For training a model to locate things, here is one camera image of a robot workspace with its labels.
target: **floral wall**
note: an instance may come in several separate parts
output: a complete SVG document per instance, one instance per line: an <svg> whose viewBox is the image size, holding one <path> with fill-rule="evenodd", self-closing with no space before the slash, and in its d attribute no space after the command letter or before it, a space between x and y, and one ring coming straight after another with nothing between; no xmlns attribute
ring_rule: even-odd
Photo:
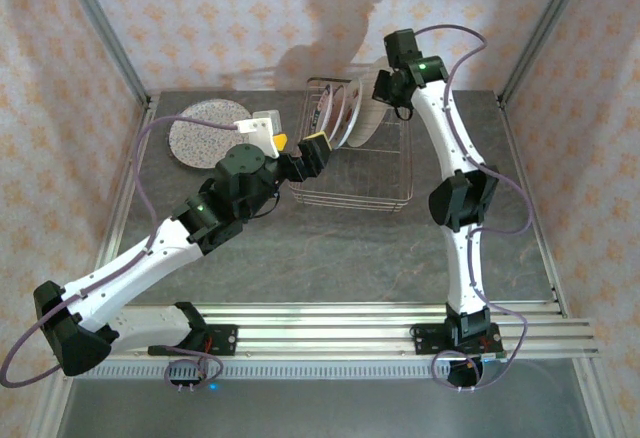
<svg viewBox="0 0 640 438"><path fill-rule="evenodd" d="M640 0L571 0L508 110L571 311L640 433Z"/></svg>
<svg viewBox="0 0 640 438"><path fill-rule="evenodd" d="M0 0L0 358L32 292L87 273L141 110L77 0ZM9 370L50 367L43 336ZM0 388L0 436L25 436L41 387Z"/></svg>
<svg viewBox="0 0 640 438"><path fill-rule="evenodd" d="M549 0L100 0L151 90L303 89L310 76L363 71L383 36L437 23L476 28L490 47L457 88L500 91ZM460 32L421 37L449 66L475 45Z"/></svg>

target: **white plate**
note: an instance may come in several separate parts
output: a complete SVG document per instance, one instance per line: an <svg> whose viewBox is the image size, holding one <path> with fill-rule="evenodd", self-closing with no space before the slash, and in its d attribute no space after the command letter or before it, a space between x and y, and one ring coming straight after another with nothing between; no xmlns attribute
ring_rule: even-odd
<svg viewBox="0 0 640 438"><path fill-rule="evenodd" d="M360 78L356 78L355 80L351 80L349 86L347 86L344 113L338 121L337 132L331 139L331 147L334 150L340 148L347 142L347 138L349 138L349 134L358 120L361 104L362 81Z"/></svg>
<svg viewBox="0 0 640 438"><path fill-rule="evenodd" d="M229 100L202 101L180 114L223 125L251 118L251 113L244 106ZM171 153L181 163L192 168L211 169L225 157L230 148L244 143L244 138L237 131L176 121L169 129L168 141Z"/></svg>
<svg viewBox="0 0 640 438"><path fill-rule="evenodd" d="M333 86L329 83L325 86L318 100L318 105L313 110L313 115L311 115L310 135L325 130L331 116L331 108L333 108Z"/></svg>
<svg viewBox="0 0 640 438"><path fill-rule="evenodd" d="M331 115L329 116L329 120L327 121L327 127L325 128L325 132L329 137L329 141L333 140L333 137L336 136L336 133L338 132L338 125L340 124L340 120L342 119L344 105L347 101L347 95L345 93L346 91L347 90L344 85L338 85L333 92L333 105L331 108Z"/></svg>
<svg viewBox="0 0 640 438"><path fill-rule="evenodd" d="M389 105L386 103L381 103L371 98L380 70L391 71L386 56L376 60L369 68L369 71L362 75L362 105L358 114L358 121L347 139L349 146L354 148L362 146L369 141L369 138L376 132L389 109Z"/></svg>

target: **dish rack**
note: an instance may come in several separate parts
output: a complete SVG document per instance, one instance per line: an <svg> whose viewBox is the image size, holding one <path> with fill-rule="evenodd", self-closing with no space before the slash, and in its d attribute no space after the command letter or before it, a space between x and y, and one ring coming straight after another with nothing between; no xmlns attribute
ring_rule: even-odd
<svg viewBox="0 0 640 438"><path fill-rule="evenodd" d="M310 134L313 111L327 84L349 81L316 77L307 80L302 118L293 143ZM289 187L295 199L307 205L400 211L413 195L409 123L399 120L390 108L364 145L359 148L343 145L331 154L319 177L290 183Z"/></svg>

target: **patterned wallpaper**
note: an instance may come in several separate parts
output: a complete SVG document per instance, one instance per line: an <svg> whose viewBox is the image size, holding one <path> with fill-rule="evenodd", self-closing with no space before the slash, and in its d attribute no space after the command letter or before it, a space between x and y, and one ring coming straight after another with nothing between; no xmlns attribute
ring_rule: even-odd
<svg viewBox="0 0 640 438"><path fill-rule="evenodd" d="M453 22L490 39L456 86L500 91L548 0L100 2L151 90L302 89L309 76L362 70L384 55L382 38L396 29ZM419 43L451 65L475 46L451 31Z"/></svg>
<svg viewBox="0 0 640 438"><path fill-rule="evenodd" d="M32 292L95 264L140 110L76 0L0 0L0 357L33 323ZM44 337L10 370L50 366ZM26 434L38 385L0 388L0 436Z"/></svg>
<svg viewBox="0 0 640 438"><path fill-rule="evenodd" d="M576 316L640 436L640 0L572 0L509 110Z"/></svg>

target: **gray surface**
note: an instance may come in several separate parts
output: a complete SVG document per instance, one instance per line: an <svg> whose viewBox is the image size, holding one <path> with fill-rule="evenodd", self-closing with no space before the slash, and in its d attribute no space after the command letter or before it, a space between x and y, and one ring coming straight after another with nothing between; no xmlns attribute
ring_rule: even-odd
<svg viewBox="0 0 640 438"><path fill-rule="evenodd" d="M180 113L210 98L239 102L250 112L280 110L285 132L295 135L302 92L163 93L156 116ZM516 176L504 128L490 92L457 93L469 134L489 164ZM136 303L362 302L442 303L448 292L444 237L428 211L439 184L435 150L420 119L411 123L414 197L399 213L301 205L287 186L277 210L249 223L242 234L204 259L177 270L141 294ZM196 193L205 171L170 157L169 125L154 131L142 165L142 182L158 216L166 217ZM498 187L487 224L516 228L526 210L518 196ZM120 252L149 232L147 212L134 197ZM533 231L517 238L484 236L485 290L494 300L550 299L551 291Z"/></svg>
<svg viewBox="0 0 640 438"><path fill-rule="evenodd" d="M59 437L593 436L570 360L516 362L472 395L431 380L220 381L178 394L160 381L75 380Z"/></svg>

